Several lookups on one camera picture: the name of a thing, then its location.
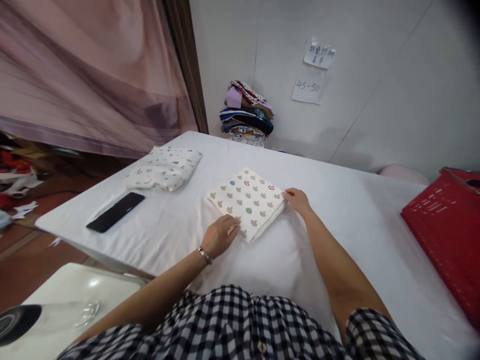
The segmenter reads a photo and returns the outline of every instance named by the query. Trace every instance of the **red basket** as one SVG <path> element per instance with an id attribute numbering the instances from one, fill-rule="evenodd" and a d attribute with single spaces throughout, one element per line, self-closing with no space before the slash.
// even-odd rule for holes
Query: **red basket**
<path id="1" fill-rule="evenodd" d="M 401 216 L 473 327 L 480 331 L 480 173 L 444 167 Z"/>

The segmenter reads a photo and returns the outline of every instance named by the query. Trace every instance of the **hand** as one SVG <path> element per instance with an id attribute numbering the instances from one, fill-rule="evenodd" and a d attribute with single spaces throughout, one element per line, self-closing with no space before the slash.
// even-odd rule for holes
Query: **hand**
<path id="1" fill-rule="evenodd" d="M 312 210 L 309 204 L 309 199 L 302 190 L 291 187 L 281 194 L 283 198 L 290 203 L 290 206 L 300 214 L 300 216 L 303 216 L 303 214 Z"/>
<path id="2" fill-rule="evenodd" d="M 239 224 L 239 219 L 231 215 L 223 215 L 206 229 L 201 247 L 212 260 L 230 247 L 240 231 Z"/>

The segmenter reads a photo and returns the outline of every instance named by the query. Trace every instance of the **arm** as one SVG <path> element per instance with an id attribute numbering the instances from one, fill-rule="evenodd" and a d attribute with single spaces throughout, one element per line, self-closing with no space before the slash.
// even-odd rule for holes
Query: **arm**
<path id="1" fill-rule="evenodd" d="M 230 215 L 224 215 L 208 227 L 201 247 L 210 258 L 215 259 L 229 248 L 239 230 L 239 221 Z M 202 254 L 193 251 L 118 305 L 73 344 L 126 324 L 140 324 L 148 333 L 155 331 L 187 286 L 205 267 L 207 262 Z"/>
<path id="2" fill-rule="evenodd" d="M 328 291 L 342 341 L 345 343 L 347 320 L 358 308 L 374 309 L 392 320 L 372 284 L 312 210 L 305 193 L 290 188 L 283 197 L 305 222 L 316 266 Z"/>

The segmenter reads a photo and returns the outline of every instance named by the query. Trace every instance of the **pink curtain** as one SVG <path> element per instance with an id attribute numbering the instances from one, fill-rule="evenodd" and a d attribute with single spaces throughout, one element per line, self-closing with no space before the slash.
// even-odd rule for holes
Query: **pink curtain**
<path id="1" fill-rule="evenodd" d="M 159 6 L 0 0 L 0 130 L 132 158 L 197 131 Z"/>

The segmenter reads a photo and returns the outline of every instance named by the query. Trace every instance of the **white wall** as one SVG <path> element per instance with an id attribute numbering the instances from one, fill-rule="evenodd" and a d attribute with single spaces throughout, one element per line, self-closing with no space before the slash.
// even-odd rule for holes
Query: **white wall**
<path id="1" fill-rule="evenodd" d="M 275 107 L 269 147 L 435 178 L 480 168 L 480 92 L 461 18 L 443 0 L 191 0 L 210 133 L 230 80 Z M 337 54 L 322 106 L 290 100 L 308 37 Z"/>

